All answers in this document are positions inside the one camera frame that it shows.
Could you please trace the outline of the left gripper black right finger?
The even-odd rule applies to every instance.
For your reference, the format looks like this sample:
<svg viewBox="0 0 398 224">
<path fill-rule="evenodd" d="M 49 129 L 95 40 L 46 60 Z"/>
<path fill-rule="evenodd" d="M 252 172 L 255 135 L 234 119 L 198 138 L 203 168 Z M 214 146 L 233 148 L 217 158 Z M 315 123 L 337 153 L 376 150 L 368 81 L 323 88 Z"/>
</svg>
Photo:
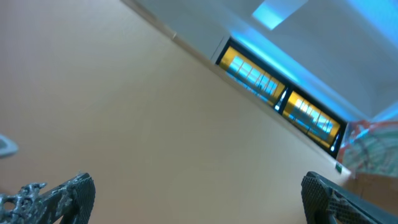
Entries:
<svg viewBox="0 0 398 224">
<path fill-rule="evenodd" d="M 397 224 L 397 217 L 310 171 L 301 182 L 308 224 Z"/>
</svg>

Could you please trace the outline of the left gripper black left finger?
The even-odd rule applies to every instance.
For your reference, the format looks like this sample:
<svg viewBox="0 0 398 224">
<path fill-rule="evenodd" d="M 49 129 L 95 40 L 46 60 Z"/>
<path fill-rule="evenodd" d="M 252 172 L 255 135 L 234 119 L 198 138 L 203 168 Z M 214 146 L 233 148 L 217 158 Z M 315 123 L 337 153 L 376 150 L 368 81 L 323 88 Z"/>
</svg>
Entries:
<svg viewBox="0 0 398 224">
<path fill-rule="evenodd" d="M 46 183 L 33 182 L 15 195 L 1 194 L 1 223 L 88 224 L 95 203 L 94 180 L 88 173 L 41 193 Z"/>
</svg>

